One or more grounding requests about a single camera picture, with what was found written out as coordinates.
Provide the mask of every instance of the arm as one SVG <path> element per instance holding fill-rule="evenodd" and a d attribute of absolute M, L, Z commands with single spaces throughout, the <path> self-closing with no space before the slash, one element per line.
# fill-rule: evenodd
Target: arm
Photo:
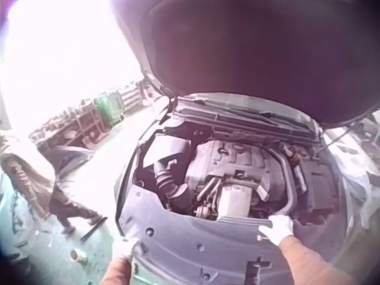
<path fill-rule="evenodd" d="M 28 203 L 37 211 L 37 214 L 44 218 L 48 213 L 38 204 L 36 194 L 31 188 L 29 177 L 21 167 L 17 159 L 10 157 L 4 163 L 5 171 L 10 175 L 11 180 L 18 190 L 25 196 Z"/>
<path fill-rule="evenodd" d="M 129 285 L 131 265 L 126 258 L 116 258 L 108 266 L 100 285 Z"/>
<path fill-rule="evenodd" d="M 318 253 L 303 246 L 294 236 L 285 237 L 279 247 L 289 264 L 296 285 L 354 283 L 350 276 L 335 269 Z"/>
<path fill-rule="evenodd" d="M 293 222 L 288 216 L 271 216 L 269 219 L 273 228 L 260 226 L 259 230 L 279 246 L 289 264 L 295 285 L 354 283 L 350 276 L 335 269 L 324 261 L 322 256 L 303 246 L 301 241 L 293 236 Z"/>
<path fill-rule="evenodd" d="M 113 242 L 112 261 L 100 285 L 129 285 L 132 276 L 131 259 L 138 239 L 121 239 Z"/>

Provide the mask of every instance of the green container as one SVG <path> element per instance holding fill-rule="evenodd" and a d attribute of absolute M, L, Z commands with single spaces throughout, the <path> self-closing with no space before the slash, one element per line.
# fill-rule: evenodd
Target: green container
<path fill-rule="evenodd" d="M 114 126 L 124 117 L 124 104 L 119 92 L 105 93 L 96 100 L 103 122 Z"/>

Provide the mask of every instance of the gloved hand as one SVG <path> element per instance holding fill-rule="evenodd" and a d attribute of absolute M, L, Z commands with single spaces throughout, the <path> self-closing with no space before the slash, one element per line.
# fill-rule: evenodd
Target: gloved hand
<path fill-rule="evenodd" d="M 287 236 L 293 236 L 293 221 L 289 216 L 276 215 L 268 218 L 272 221 L 273 227 L 259 226 L 259 231 L 266 235 L 269 240 L 275 245 L 280 245 L 280 242 Z"/>
<path fill-rule="evenodd" d="M 138 239 L 136 237 L 130 240 L 125 237 L 115 239 L 112 245 L 112 259 L 125 258 L 131 262 L 133 250 L 137 243 Z"/>

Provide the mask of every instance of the concrete floor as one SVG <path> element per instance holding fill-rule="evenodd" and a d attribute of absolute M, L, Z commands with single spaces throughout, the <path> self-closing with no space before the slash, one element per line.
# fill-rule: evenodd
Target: concrete floor
<path fill-rule="evenodd" d="M 112 128 L 109 135 L 96 145 L 96 155 L 64 180 L 67 193 L 74 200 L 110 219 L 106 222 L 118 233 L 114 222 L 115 196 L 113 187 L 124 165 L 129 162 L 137 141 L 167 103 L 161 98 Z"/>
<path fill-rule="evenodd" d="M 63 190 L 74 201 L 80 202 L 108 217 L 84 243 L 80 237 L 91 227 L 81 218 L 72 218 L 77 227 L 71 236 L 60 234 L 62 226 L 55 216 L 46 221 L 33 221 L 24 198 L 20 198 L 16 213 L 23 220 L 23 229 L 16 235 L 11 228 L 10 201 L 14 193 L 9 179 L 2 181 L 4 198 L 0 203 L 0 245 L 7 254 L 20 251 L 29 256 L 33 275 L 28 276 L 40 285 L 99 284 L 112 257 L 112 241 L 118 236 L 115 224 L 115 198 L 113 187 L 124 165 L 129 162 L 141 134 L 151 124 L 167 103 L 161 98 L 155 104 L 127 116 L 117 124 L 96 148 L 95 156 L 85 165 L 64 179 Z M 21 249 L 13 245 L 27 240 Z M 69 253 L 78 248 L 88 256 L 88 264 L 82 266 L 70 261 Z"/>

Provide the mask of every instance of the person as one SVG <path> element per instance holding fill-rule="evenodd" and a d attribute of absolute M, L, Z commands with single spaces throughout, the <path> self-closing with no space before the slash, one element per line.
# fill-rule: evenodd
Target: person
<path fill-rule="evenodd" d="M 353 279 L 324 261 L 315 251 L 301 244 L 294 237 L 293 222 L 289 216 L 270 216 L 272 228 L 259 226 L 259 231 L 277 245 L 287 260 L 295 285 L 351 285 Z M 136 240 L 123 240 L 113 247 L 110 263 L 100 285 L 128 285 L 131 279 L 131 258 Z"/>
<path fill-rule="evenodd" d="M 132 274 L 132 256 L 137 238 L 117 239 L 112 245 L 112 261 L 100 285 L 129 285 Z"/>
<path fill-rule="evenodd" d="M 56 215 L 63 234 L 75 230 L 68 218 L 89 219 L 90 225 L 102 219 L 97 212 L 70 200 L 59 188 L 53 166 L 28 139 L 12 131 L 0 130 L 0 162 L 16 191 L 22 194 L 37 215 L 46 219 Z"/>

